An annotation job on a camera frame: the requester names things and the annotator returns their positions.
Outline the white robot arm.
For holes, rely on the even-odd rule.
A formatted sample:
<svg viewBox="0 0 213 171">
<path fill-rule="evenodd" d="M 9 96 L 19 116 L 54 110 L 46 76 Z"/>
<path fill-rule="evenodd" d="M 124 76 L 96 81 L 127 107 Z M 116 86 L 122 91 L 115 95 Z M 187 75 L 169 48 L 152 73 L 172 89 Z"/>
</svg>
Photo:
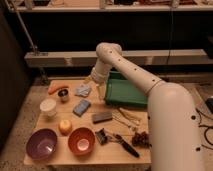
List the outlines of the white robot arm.
<svg viewBox="0 0 213 171">
<path fill-rule="evenodd" d="M 196 107 L 189 91 L 125 59 L 118 44 L 100 43 L 96 55 L 89 80 L 102 84 L 110 69 L 116 68 L 148 96 L 152 171 L 205 171 Z"/>
</svg>

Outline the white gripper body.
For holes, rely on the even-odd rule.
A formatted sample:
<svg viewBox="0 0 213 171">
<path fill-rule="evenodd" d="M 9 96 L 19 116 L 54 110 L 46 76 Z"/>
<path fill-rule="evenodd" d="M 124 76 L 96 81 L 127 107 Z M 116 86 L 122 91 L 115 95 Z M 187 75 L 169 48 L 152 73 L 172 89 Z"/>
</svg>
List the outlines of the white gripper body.
<svg viewBox="0 0 213 171">
<path fill-rule="evenodd" d="M 97 84 L 104 83 L 108 77 L 108 75 L 106 73 L 101 73 L 95 67 L 92 68 L 90 76 L 91 76 L 92 80 Z"/>
</svg>

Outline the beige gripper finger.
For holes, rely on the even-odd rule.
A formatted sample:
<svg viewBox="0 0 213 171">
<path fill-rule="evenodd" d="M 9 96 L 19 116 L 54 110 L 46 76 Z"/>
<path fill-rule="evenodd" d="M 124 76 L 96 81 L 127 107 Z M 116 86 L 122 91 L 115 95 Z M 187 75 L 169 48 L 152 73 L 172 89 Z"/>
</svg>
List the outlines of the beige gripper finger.
<svg viewBox="0 0 213 171">
<path fill-rule="evenodd" d="M 86 77 L 83 81 L 84 84 L 88 84 L 90 81 L 92 81 L 91 77 Z"/>
<path fill-rule="evenodd" d="M 100 100 L 103 100 L 103 95 L 102 95 L 102 86 L 100 84 L 97 84 L 96 85 L 96 89 L 97 89 L 97 92 L 98 92 L 98 97 Z"/>
</svg>

